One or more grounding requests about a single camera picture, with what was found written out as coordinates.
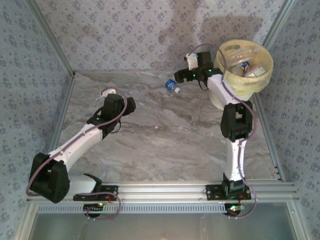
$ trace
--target patterned wallpaper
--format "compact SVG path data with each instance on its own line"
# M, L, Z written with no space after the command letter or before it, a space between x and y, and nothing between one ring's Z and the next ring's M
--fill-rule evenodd
M0 240L11 240L32 159L48 150L67 74L23 0L1 0L0 10Z
M288 181L295 181L314 239L320 239L320 2L298 0L271 55L260 94Z
M284 2L36 1L76 70L178 69L199 43L218 47L233 38L262 43Z

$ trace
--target translucent yellow container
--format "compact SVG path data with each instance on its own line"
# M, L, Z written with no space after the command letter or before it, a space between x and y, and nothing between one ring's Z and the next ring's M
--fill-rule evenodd
M243 97L243 100L247 100L253 93L260 92L270 82L270 78L274 69L274 61L270 53L260 44L247 40L230 40L220 46L222 53L227 56L228 54L244 47L258 46L259 53L254 55L254 58L249 60L251 66L262 64L265 73L259 77L241 77L232 74L230 71L226 71L224 78L227 83L233 89L233 91L239 96ZM214 67L224 71L224 60L219 51L217 51Z

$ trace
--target white robotic arm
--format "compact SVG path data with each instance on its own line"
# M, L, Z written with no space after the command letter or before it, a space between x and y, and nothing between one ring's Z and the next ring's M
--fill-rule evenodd
M89 148L112 133L115 126L120 123L121 118L117 116L121 113L125 116L135 111L136 104L132 97L127 98L127 105L124 108L124 99L120 95L108 94L103 107L93 114L75 136L49 154L38 153L33 159L30 179L36 172L38 173L30 184L30 190L53 203L58 203L69 190L79 194L92 193L97 184L100 184L98 187L101 188L101 181L98 178L89 174L69 178L68 171Z
M210 52L187 54L184 59L188 62L188 68L177 71L174 74L175 80L178 83L196 80L199 85L203 82L224 107L220 126L221 133L226 138L227 164L221 185L206 186L207 199L240 199L241 195L251 199L251 196L246 194L249 187L244 184L243 179L245 176L244 152L246 138L252 131L252 115L242 103L235 99L239 97L228 83L222 82L223 73L219 68L213 67ZM245 103L252 109L250 101Z
M235 100L230 94L225 90L224 86L221 83L221 74L215 74L208 78L207 80L207 87L214 92L215 96L220 101L221 105L224 107L228 104L238 104L239 102ZM237 94L232 90L232 88L226 84L228 90L234 95ZM239 143L241 143L241 155L240 155L240 166L238 165L238 153L239 153ZM239 174L239 168L241 169L242 175L245 176L244 173L244 152L245 152L245 145L247 141L243 139L236 139L232 142L230 139L226 138L226 169L224 171L225 176L230 181L239 181L241 180L241 176Z

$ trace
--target marble surface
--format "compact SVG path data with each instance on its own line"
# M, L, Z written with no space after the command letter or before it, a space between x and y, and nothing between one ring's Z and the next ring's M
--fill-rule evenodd
M93 174L103 181L219 181L226 166L222 111L196 82L167 92L168 72L109 72L75 76L59 144L76 134L103 105L100 91L117 86L136 102L122 127L88 150L70 174ZM247 179L273 179L274 166L262 127L245 149Z

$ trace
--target white cylinder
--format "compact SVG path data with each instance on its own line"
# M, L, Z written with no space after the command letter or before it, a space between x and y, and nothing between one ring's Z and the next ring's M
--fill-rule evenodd
M249 95L244 95L244 96L238 96L238 98L240 100L243 100L243 101L248 101L252 96L252 93L249 94ZM222 104L220 103L220 101L218 100L218 98L216 97L215 93L213 91L211 91L209 89L209 99L211 101L211 103L217 108L217 109L220 109L220 110L224 110L225 106L222 106Z

